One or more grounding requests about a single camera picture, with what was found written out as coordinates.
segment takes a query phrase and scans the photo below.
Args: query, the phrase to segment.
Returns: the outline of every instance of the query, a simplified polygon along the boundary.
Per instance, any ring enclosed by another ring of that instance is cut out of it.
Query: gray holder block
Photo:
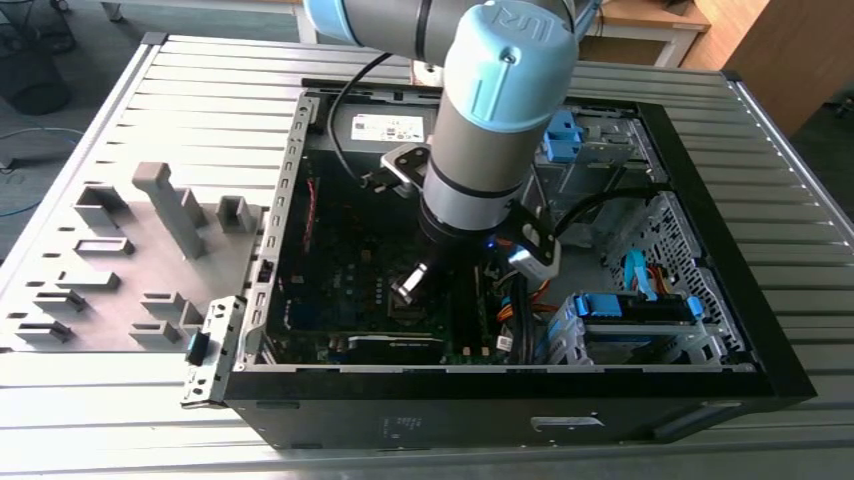
[[[73,290],[37,292],[32,303],[47,313],[76,313],[85,308],[85,300]]]
[[[145,348],[171,347],[181,339],[181,332],[169,322],[136,322],[128,335]]]
[[[184,211],[187,215],[189,215],[189,220],[192,220],[192,224],[196,228],[204,226],[204,211],[199,206],[199,202],[196,201],[196,196],[192,194],[192,190],[189,188],[176,188],[175,193],[181,199],[181,207],[184,207]]]
[[[75,202],[75,211],[92,229],[117,228],[109,215],[127,207],[116,189],[107,185],[87,185]]]
[[[95,237],[77,240],[73,250],[80,256],[127,257],[135,247],[124,237]]]
[[[60,272],[53,284],[59,288],[83,288],[88,290],[115,290],[119,288],[119,276],[112,272]]]
[[[187,302],[184,304],[184,311],[181,312],[181,321],[179,323],[180,329],[188,336],[192,336],[200,329],[204,324],[204,317],[193,307],[192,303]]]
[[[196,232],[192,216],[187,213],[181,198],[169,183],[171,175],[172,171],[165,163],[141,162],[136,167],[132,183],[148,195],[160,221],[184,256],[197,258],[204,251],[204,244]]]
[[[177,292],[144,292],[139,303],[157,320],[177,322],[181,319],[187,300]]]
[[[49,318],[38,322],[21,322],[13,333],[30,344],[65,343],[72,335],[71,328]]]
[[[216,206],[216,219],[225,233],[253,233],[256,220],[249,211],[245,199],[237,196],[224,196]]]

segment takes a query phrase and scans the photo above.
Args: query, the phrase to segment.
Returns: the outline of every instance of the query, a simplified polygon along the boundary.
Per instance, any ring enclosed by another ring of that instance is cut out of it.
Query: power supply label
[[[424,419],[421,417],[383,417],[380,429],[387,440],[409,440],[417,438]]]
[[[399,115],[357,114],[352,117],[353,140],[371,142],[423,142],[424,119]]]

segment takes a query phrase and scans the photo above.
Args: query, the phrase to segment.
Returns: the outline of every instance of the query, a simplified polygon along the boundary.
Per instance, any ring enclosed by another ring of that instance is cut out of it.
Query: black case frame
[[[328,108],[343,82],[305,80],[304,86],[309,88],[307,95],[317,97]],[[367,83],[345,102],[372,102],[368,92],[389,95],[395,99],[389,104],[400,104],[407,94],[433,99],[436,107],[439,103],[440,89]],[[815,396],[663,107],[583,98],[567,98],[567,102],[636,111],[700,243],[706,267],[758,359],[756,371],[233,371],[225,404],[273,447],[671,442],[740,415],[778,410]],[[324,125],[321,108],[313,131],[321,131]]]

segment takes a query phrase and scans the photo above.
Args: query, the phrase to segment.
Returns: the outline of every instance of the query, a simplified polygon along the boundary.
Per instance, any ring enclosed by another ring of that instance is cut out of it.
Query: white label sticker
[[[495,348],[498,350],[503,350],[504,352],[512,350],[512,338],[500,335],[498,337],[498,342],[495,343]]]
[[[371,142],[423,142],[424,119],[397,115],[364,115],[352,117],[353,140]]]

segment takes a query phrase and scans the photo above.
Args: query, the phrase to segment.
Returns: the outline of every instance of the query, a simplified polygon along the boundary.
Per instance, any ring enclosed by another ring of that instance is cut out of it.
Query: wire mesh trash bin
[[[55,54],[73,50],[77,45],[57,6],[51,0],[0,0],[0,13],[12,26],[30,42]]]
[[[51,55],[9,23],[0,23],[0,97],[25,115],[55,112],[71,99]]]

